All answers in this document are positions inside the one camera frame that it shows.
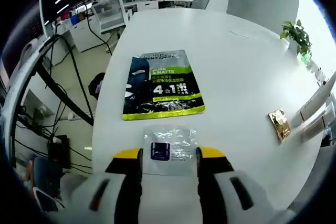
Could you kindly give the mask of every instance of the floor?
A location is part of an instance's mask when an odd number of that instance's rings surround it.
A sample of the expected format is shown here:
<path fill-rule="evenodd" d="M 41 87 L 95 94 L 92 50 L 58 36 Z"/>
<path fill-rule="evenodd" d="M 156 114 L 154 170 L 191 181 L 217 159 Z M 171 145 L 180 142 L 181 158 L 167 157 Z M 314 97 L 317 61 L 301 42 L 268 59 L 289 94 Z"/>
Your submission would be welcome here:
<path fill-rule="evenodd" d="M 117 40 L 117 35 L 114 34 L 109 39 L 109 44 Z M 73 54 L 76 60 L 78 71 L 81 77 L 81 81 L 85 88 L 85 92 L 88 96 L 89 104 L 92 111 L 96 110 L 97 101 L 89 94 L 88 85 L 94 79 L 94 77 L 105 72 L 107 65 L 110 61 L 111 55 L 106 53 L 106 45 L 101 45 L 84 52 L 78 52 L 76 48 L 73 49 Z M 89 112 L 83 92 L 80 88 L 80 84 L 69 55 L 61 62 L 52 68 L 52 77 L 56 83 L 60 84 L 67 92 L 73 102 L 80 107 L 84 112 Z M 66 118 L 71 110 L 66 107 L 62 118 Z M 57 124 L 58 130 L 56 135 L 66 134 L 70 139 L 70 147 L 75 151 L 83 154 L 87 158 L 91 159 L 91 141 L 93 127 L 84 120 L 68 121 L 61 120 Z M 80 156 L 74 151 L 70 151 L 70 158 L 73 164 L 92 167 L 91 161 Z M 92 169 L 73 165 L 71 168 L 72 173 L 82 174 L 89 176 L 92 173 Z"/>

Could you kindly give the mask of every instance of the face mask package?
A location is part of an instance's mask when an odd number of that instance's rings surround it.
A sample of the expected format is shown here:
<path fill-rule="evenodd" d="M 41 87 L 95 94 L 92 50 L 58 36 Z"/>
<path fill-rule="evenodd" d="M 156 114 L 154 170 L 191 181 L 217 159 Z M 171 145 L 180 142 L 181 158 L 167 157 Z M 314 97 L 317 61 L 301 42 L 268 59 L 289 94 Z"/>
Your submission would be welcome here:
<path fill-rule="evenodd" d="M 197 176 L 196 131 L 180 126 L 145 129 L 142 165 L 144 174 Z"/>
<path fill-rule="evenodd" d="M 124 120 L 166 118 L 204 110 L 202 95 L 184 50 L 132 58 Z"/>

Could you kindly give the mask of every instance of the gold snack packet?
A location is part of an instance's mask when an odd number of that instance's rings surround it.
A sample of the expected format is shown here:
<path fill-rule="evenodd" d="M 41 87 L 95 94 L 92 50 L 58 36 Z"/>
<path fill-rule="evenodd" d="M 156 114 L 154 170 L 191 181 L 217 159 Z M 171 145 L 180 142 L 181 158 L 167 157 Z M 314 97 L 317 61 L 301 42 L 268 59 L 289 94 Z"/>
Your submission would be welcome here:
<path fill-rule="evenodd" d="M 282 143 L 284 139 L 290 134 L 290 128 L 285 113 L 283 110 L 279 109 L 269 113 L 268 115 L 271 118 L 275 129 L 277 130 L 280 143 Z"/>

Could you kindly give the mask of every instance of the green leaves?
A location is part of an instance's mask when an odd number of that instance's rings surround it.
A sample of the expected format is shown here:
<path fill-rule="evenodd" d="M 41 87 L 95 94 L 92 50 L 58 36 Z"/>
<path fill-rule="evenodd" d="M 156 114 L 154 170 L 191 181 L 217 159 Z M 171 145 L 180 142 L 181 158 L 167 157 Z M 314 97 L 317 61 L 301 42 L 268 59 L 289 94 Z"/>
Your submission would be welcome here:
<path fill-rule="evenodd" d="M 301 20 L 296 23 L 285 21 L 282 25 L 283 32 L 280 34 L 280 39 L 288 36 L 298 43 L 298 53 L 301 55 L 310 55 L 310 46 L 308 34 L 303 30 Z"/>

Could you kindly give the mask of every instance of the potted plant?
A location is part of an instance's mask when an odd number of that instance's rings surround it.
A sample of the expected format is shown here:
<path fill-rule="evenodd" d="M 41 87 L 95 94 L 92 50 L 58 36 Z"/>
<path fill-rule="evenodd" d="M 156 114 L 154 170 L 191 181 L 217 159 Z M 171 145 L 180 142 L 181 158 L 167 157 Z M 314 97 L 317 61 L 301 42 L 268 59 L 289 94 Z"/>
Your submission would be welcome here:
<path fill-rule="evenodd" d="M 282 25 L 282 29 L 284 31 L 281 33 L 280 39 L 289 37 L 289 50 L 296 55 L 311 56 L 309 35 L 304 31 L 299 19 L 296 23 L 285 21 Z"/>

